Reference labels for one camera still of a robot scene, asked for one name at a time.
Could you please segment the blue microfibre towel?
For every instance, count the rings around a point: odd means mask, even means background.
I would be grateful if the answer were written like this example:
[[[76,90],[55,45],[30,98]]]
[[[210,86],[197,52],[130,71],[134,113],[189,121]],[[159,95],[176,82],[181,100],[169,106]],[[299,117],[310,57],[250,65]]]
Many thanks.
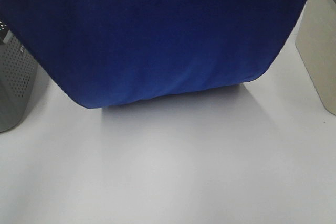
[[[253,81],[307,0],[1,0],[1,20],[85,108]]]

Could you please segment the grey perforated laundry basket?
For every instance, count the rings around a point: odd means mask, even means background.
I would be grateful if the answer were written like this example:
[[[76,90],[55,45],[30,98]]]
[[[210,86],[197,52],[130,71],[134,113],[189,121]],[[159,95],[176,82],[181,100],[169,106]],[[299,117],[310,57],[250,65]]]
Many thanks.
[[[36,60],[1,21],[1,132],[22,120],[36,71]]]

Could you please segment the beige storage box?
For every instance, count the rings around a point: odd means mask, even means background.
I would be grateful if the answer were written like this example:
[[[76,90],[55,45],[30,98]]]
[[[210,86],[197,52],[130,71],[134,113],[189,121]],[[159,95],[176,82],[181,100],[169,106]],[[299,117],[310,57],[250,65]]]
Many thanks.
[[[324,108],[335,114],[334,0],[307,0],[295,44]]]

